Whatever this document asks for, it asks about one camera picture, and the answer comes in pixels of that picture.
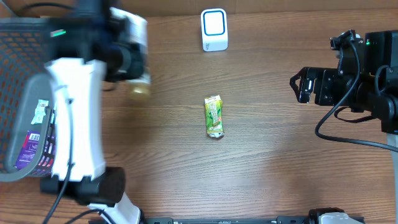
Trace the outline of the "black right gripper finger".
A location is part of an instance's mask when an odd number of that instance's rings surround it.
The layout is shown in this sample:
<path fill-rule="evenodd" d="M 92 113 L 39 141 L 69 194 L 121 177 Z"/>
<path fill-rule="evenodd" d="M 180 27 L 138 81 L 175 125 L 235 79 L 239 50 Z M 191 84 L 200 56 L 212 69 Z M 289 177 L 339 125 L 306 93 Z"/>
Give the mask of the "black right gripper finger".
<path fill-rule="evenodd" d="M 298 102 L 308 103 L 310 96 L 314 92 L 315 79 L 301 78 L 298 86 Z"/>
<path fill-rule="evenodd" d="M 305 89 L 311 92 L 321 92 L 322 78 L 326 68 L 303 67 L 290 79 L 290 86 L 294 92 L 301 92 Z"/>

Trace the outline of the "green tea drink carton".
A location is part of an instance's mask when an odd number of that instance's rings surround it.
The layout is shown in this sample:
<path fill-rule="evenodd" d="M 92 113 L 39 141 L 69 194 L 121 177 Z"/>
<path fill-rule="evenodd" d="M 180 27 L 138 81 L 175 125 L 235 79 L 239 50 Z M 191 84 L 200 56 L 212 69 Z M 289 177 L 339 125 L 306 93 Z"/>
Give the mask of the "green tea drink carton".
<path fill-rule="evenodd" d="M 223 101 L 220 95 L 205 98 L 206 132 L 211 138 L 224 136 L 222 120 Z"/>

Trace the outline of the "white tube gold cap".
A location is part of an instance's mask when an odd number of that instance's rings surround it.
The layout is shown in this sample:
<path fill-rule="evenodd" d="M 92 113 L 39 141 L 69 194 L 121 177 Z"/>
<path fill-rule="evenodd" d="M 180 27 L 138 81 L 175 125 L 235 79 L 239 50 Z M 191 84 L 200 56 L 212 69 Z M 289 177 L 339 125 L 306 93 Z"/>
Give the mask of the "white tube gold cap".
<path fill-rule="evenodd" d="M 129 85 L 134 101 L 146 101 L 150 97 L 151 75 L 147 63 L 147 21 L 136 14 L 112 7 L 112 17 L 127 23 L 127 34 L 118 41 L 123 63 L 116 73 L 117 80 Z"/>

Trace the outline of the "purple pad package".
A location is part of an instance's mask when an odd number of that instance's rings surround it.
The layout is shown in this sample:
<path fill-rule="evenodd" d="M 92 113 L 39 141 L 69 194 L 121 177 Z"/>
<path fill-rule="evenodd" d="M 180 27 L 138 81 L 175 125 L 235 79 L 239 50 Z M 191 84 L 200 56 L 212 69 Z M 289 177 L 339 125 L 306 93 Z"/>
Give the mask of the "purple pad package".
<path fill-rule="evenodd" d="M 26 165 L 32 162 L 36 151 L 38 149 L 40 134 L 37 131 L 28 131 L 25 137 L 24 144 L 21 148 L 19 156 L 16 160 L 15 167 L 18 170 L 23 169 Z M 39 170 L 51 171 L 55 160 L 55 137 L 52 136 L 51 140 L 47 140 L 43 151 L 42 158 L 37 164 Z"/>

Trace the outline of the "teal snack packet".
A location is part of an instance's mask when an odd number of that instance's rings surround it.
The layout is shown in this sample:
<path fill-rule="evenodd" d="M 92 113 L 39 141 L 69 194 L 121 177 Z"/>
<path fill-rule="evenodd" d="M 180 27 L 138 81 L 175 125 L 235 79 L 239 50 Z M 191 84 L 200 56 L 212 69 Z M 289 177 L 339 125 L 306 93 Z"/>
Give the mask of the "teal snack packet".
<path fill-rule="evenodd" d="M 49 100 L 38 100 L 37 106 L 34 111 L 34 117 L 31 124 L 42 124 L 44 116 L 46 115 L 46 107 L 49 105 Z"/>

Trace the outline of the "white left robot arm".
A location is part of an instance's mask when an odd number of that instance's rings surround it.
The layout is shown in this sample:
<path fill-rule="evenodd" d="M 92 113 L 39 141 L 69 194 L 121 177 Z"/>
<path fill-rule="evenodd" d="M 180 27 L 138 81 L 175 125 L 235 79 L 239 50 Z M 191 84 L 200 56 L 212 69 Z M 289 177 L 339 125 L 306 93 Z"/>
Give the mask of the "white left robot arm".
<path fill-rule="evenodd" d="M 142 223 L 142 210 L 126 194 L 124 169 L 105 162 L 101 95 L 104 82 L 127 82 L 145 95 L 151 83 L 147 21 L 114 1 L 78 1 L 70 16 L 47 20 L 46 42 L 57 149 L 40 188 L 74 199 L 106 223 Z"/>

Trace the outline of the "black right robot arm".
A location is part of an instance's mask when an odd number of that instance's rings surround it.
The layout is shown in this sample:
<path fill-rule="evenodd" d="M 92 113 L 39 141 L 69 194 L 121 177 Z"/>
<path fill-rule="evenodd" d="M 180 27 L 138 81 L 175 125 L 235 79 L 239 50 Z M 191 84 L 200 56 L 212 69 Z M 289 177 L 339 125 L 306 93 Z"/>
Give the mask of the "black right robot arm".
<path fill-rule="evenodd" d="M 303 67 L 290 79 L 299 103 L 308 103 L 312 94 L 315 104 L 331 110 L 315 126 L 315 135 L 327 141 L 371 146 L 390 151 L 393 169 L 397 170 L 397 31 L 369 32 L 361 37 L 348 30 L 330 38 L 330 48 L 337 53 L 336 68 Z M 381 122 L 385 144 L 336 136 L 320 132 L 330 117 L 349 108 L 353 113 L 370 112 L 355 123 L 372 119 Z"/>

